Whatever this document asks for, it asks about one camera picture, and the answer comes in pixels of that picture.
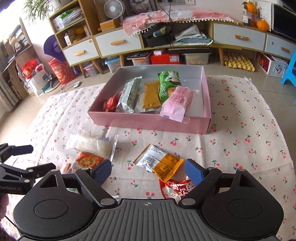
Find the side shelf desk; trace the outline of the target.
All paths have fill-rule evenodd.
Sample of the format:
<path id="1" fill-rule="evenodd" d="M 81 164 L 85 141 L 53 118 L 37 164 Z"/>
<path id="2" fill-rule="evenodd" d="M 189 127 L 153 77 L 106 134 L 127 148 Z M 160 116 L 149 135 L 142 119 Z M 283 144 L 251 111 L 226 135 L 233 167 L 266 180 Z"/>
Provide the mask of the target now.
<path id="1" fill-rule="evenodd" d="M 23 100 L 29 95 L 25 86 L 22 67 L 30 60 L 39 60 L 32 45 L 22 18 L 6 41 L 1 43 L 1 50 L 6 58 L 6 67 L 2 71 L 4 79 L 15 94 L 17 100 Z"/>

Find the yellow egg tray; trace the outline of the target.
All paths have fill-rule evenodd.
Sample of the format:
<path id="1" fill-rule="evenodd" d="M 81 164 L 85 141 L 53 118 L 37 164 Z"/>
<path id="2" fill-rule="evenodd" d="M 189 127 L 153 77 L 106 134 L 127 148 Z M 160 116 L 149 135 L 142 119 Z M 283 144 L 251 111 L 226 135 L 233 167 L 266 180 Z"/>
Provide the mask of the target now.
<path id="1" fill-rule="evenodd" d="M 224 64 L 228 68 L 244 69 L 254 72 L 255 67 L 252 62 L 242 54 L 227 52 L 223 54 Z"/>

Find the white rice cracker packet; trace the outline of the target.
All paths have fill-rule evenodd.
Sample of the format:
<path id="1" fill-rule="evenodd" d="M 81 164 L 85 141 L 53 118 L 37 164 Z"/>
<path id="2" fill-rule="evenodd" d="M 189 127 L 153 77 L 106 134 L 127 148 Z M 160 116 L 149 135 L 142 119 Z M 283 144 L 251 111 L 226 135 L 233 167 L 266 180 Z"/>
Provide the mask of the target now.
<path id="1" fill-rule="evenodd" d="M 66 143 L 66 149 L 87 152 L 112 162 L 117 142 L 118 135 L 104 137 L 76 131 L 70 134 Z"/>

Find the red candy packet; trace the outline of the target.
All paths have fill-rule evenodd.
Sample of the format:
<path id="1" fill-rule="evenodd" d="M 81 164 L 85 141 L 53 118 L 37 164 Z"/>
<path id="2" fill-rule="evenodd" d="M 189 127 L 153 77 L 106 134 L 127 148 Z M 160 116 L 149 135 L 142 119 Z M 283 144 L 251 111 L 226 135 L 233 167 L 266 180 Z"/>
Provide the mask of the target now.
<path id="1" fill-rule="evenodd" d="M 186 177 L 180 182 L 170 179 L 165 183 L 159 179 L 159 187 L 161 194 L 165 199 L 175 199 L 176 202 L 179 202 L 195 188 L 195 185 L 188 177 Z"/>

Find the wooden TV cabinet white drawers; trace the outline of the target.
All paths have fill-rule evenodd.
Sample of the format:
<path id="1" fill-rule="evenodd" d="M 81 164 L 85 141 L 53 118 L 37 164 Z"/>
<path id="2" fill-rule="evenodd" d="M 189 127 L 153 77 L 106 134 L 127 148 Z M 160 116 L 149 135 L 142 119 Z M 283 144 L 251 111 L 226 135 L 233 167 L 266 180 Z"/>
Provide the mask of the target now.
<path id="1" fill-rule="evenodd" d="M 55 18 L 75 7 L 81 10 L 82 18 L 64 28 L 56 27 Z M 124 54 L 158 48 L 169 48 L 175 52 L 178 48 L 213 47 L 218 48 L 220 53 L 223 49 L 247 49 L 283 59 L 291 59 L 295 51 L 295 42 L 285 37 L 218 16 L 195 16 L 172 23 L 155 20 L 152 25 L 148 25 L 143 19 L 144 15 L 136 15 L 124 19 L 123 26 L 102 32 L 98 30 L 99 21 L 94 8 L 95 5 L 90 1 L 71 1 L 49 16 L 54 36 L 69 66 L 113 56 L 119 56 L 123 65 Z M 201 31 L 210 39 L 210 43 L 200 39 L 195 41 L 192 37 L 185 42 L 175 37 L 179 28 L 199 23 L 203 24 L 204 29 Z"/>

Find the white desk fan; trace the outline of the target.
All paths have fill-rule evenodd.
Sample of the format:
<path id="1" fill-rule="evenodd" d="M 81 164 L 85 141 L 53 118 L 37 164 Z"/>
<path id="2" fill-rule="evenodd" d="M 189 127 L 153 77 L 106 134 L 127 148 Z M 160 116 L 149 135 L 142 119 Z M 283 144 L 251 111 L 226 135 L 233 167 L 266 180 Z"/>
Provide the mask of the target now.
<path id="1" fill-rule="evenodd" d="M 125 12 L 125 4 L 121 0 L 108 0 L 104 4 L 104 12 L 108 18 L 119 18 Z"/>

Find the red lantern bag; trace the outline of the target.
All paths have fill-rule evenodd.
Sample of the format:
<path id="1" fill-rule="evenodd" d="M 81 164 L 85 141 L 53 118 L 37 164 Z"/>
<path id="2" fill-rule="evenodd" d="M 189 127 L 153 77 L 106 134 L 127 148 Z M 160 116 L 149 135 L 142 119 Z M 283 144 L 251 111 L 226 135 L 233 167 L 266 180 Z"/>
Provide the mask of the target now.
<path id="1" fill-rule="evenodd" d="M 56 58 L 52 58 L 48 64 L 61 84 L 67 84 L 77 76 L 72 67 L 68 65 L 67 61 L 61 62 Z"/>

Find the pink wafer packet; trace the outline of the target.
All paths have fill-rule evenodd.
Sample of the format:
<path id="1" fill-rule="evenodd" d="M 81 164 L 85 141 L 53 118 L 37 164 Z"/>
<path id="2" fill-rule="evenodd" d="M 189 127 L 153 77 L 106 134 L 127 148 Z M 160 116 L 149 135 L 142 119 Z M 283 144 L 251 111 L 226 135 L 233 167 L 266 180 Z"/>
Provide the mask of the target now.
<path id="1" fill-rule="evenodd" d="M 188 111 L 192 100 L 198 96 L 200 90 L 178 86 L 171 96 L 162 104 L 159 116 L 179 123 L 188 124 Z"/>

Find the cream cake packet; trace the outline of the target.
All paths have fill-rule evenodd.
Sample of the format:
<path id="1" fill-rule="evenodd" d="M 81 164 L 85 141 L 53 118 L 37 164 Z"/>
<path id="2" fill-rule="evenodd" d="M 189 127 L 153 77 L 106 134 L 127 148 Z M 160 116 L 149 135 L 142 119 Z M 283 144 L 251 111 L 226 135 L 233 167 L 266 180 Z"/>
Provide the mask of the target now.
<path id="1" fill-rule="evenodd" d="M 145 113 L 155 111 L 161 107 L 161 102 L 157 93 L 140 93 L 135 100 L 135 113 Z"/>

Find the clear storage bin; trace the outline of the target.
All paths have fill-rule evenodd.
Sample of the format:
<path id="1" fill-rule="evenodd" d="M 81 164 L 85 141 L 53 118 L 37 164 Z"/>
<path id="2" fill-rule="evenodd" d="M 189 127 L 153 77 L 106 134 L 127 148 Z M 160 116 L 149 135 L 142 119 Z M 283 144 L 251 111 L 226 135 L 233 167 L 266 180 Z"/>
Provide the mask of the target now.
<path id="1" fill-rule="evenodd" d="M 208 53 L 186 53 L 185 62 L 187 65 L 206 65 L 209 61 Z"/>

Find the red box under cabinet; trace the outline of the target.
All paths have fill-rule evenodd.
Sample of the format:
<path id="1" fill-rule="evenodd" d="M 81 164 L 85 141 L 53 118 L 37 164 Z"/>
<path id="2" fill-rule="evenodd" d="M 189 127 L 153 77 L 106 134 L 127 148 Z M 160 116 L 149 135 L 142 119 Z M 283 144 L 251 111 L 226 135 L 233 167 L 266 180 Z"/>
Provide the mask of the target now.
<path id="1" fill-rule="evenodd" d="M 177 65 L 180 64 L 179 54 L 164 53 L 161 55 L 151 55 L 151 63 L 153 65 Z"/>

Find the purple hat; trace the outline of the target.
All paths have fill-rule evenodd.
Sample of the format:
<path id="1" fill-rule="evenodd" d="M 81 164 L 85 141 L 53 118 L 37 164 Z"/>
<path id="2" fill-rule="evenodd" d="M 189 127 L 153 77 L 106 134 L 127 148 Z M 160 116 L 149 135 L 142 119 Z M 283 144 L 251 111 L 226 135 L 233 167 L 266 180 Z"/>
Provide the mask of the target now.
<path id="1" fill-rule="evenodd" d="M 55 37 L 55 35 L 51 35 L 46 39 L 43 46 L 44 54 L 49 55 L 60 62 L 65 62 L 66 58 L 62 52 L 62 49 Z"/>

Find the white shopping bag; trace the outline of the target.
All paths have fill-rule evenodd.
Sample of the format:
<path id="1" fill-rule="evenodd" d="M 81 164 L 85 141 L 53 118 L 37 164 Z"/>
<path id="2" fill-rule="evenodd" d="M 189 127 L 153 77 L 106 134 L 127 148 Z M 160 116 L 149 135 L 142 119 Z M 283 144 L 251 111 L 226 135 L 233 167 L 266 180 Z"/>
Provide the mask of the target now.
<path id="1" fill-rule="evenodd" d="M 39 64 L 33 71 L 33 76 L 26 79 L 27 86 L 36 96 L 48 93 L 53 90 L 55 82 L 51 82 L 49 74 L 46 72 L 44 65 Z"/>

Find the blue plastic stool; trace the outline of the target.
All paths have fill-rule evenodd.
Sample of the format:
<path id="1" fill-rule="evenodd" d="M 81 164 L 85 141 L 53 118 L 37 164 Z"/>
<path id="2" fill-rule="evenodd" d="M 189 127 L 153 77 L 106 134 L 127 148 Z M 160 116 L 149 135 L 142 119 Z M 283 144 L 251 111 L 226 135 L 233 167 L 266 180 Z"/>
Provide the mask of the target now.
<path id="1" fill-rule="evenodd" d="M 294 69 L 295 61 L 296 61 L 296 51 L 294 51 L 292 58 L 288 64 L 288 67 L 281 79 L 281 84 L 284 85 L 285 82 L 289 80 L 293 84 L 293 86 L 296 87 L 296 75 L 295 75 L 295 69 Z"/>

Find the green snack packet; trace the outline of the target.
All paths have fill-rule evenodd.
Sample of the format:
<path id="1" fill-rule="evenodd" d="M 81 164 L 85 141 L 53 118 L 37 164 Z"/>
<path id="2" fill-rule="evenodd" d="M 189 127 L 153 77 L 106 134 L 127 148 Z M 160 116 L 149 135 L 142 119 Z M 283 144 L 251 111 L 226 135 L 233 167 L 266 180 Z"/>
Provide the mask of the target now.
<path id="1" fill-rule="evenodd" d="M 163 104 L 182 83 L 177 71 L 162 71 L 158 73 L 158 80 L 159 99 Z"/>

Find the potted green plant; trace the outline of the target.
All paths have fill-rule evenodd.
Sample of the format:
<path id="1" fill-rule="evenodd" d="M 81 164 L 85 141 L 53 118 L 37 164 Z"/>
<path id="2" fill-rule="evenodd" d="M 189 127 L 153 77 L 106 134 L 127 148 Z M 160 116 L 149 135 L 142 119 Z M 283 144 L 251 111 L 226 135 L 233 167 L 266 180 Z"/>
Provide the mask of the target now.
<path id="1" fill-rule="evenodd" d="M 23 9 L 26 13 L 26 19 L 33 22 L 37 19 L 45 19 L 61 6 L 60 0 L 26 0 Z"/>

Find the grey-green snack packet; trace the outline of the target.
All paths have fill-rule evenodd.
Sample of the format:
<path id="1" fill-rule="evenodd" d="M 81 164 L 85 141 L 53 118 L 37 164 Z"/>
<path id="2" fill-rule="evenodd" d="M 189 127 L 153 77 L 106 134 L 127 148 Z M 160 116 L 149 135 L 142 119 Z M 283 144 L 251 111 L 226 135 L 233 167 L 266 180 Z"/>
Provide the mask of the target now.
<path id="1" fill-rule="evenodd" d="M 135 99 L 142 77 L 136 77 L 126 82 L 116 106 L 117 113 L 134 113 Z"/>

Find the yellow snack packet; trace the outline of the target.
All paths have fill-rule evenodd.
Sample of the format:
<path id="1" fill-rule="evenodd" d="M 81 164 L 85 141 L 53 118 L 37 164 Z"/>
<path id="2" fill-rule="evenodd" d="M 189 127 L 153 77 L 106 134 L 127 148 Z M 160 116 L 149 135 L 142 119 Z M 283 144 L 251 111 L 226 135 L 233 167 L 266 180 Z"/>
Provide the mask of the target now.
<path id="1" fill-rule="evenodd" d="M 151 81 L 144 84 L 144 109 L 159 108 L 162 104 L 159 99 L 159 81 Z"/>

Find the lotus root biscuit packet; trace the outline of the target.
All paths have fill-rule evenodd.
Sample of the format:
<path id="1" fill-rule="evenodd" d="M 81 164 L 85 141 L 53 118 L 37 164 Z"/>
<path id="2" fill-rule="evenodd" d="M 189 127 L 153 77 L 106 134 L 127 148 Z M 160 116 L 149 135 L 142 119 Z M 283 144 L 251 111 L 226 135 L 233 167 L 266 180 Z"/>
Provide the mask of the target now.
<path id="1" fill-rule="evenodd" d="M 81 152 L 74 162 L 63 164 L 60 170 L 62 174 L 71 174 L 75 173 L 75 171 L 81 168 L 93 169 L 102 161 L 103 158 L 100 156 L 96 156 L 87 152 Z"/>

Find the pink cardboard box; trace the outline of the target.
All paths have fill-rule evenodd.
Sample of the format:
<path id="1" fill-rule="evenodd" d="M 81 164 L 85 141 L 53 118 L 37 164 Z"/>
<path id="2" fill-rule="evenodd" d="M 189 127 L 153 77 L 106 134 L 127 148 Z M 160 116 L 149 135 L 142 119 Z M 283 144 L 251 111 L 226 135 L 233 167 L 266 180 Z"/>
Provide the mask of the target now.
<path id="1" fill-rule="evenodd" d="M 212 117 L 204 67 L 121 67 L 88 113 L 101 126 L 206 134 Z"/>

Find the cherry print floor cloth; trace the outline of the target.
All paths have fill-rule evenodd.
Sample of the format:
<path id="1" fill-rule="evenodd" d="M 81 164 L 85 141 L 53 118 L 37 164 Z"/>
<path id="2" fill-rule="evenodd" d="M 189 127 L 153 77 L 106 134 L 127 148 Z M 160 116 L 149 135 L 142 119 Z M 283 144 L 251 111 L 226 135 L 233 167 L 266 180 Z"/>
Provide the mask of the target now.
<path id="1" fill-rule="evenodd" d="M 284 210 L 279 240 L 295 238 L 295 173 L 280 127 L 267 103 L 249 79 L 207 78 L 212 121 L 205 135 L 116 128 L 96 125 L 88 109 L 103 88 L 84 87 L 50 97 L 30 125 L 26 144 L 31 154 L 10 158 L 11 166 L 25 169 L 54 163 L 62 173 L 78 169 L 77 150 L 66 147 L 74 131 L 91 136 L 118 136 L 112 173 L 103 188 L 120 198 L 162 198 L 155 174 L 134 164 L 149 144 L 203 167 L 234 173 L 245 169 L 281 204 Z"/>

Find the pink cherry cloth on cabinet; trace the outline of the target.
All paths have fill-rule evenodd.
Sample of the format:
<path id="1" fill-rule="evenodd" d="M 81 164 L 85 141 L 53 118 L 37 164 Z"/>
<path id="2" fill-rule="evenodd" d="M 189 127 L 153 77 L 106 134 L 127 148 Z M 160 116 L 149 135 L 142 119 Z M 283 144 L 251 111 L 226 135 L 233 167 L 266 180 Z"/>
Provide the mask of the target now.
<path id="1" fill-rule="evenodd" d="M 132 37 L 137 33 L 144 32 L 158 23 L 169 22 L 200 22 L 200 21 L 223 21 L 237 23 L 228 15 L 209 9 L 173 9 L 166 11 L 151 11 L 138 15 L 129 16 L 123 20 L 125 33 Z"/>

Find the orange and white snack packet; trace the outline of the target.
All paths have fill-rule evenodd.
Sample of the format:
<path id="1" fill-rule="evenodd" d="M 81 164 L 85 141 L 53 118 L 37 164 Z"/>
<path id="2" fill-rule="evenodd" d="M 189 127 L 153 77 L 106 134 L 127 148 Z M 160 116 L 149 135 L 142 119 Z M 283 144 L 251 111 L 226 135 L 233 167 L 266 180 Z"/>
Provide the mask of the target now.
<path id="1" fill-rule="evenodd" d="M 152 144 L 147 145 L 133 161 L 136 166 L 156 174 L 164 183 L 168 182 L 175 175 L 183 162 L 184 159 L 164 152 Z"/>

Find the oranges on cabinet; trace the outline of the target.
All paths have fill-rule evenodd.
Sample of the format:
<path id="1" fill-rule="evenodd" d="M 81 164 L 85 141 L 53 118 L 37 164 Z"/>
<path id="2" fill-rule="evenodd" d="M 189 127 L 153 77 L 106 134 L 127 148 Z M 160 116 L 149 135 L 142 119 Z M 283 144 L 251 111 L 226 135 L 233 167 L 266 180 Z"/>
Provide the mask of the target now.
<path id="1" fill-rule="evenodd" d="M 267 32 L 270 27 L 266 20 L 259 17 L 259 10 L 252 1 L 243 1 L 244 11 L 242 14 L 243 25 L 257 28 Z"/>

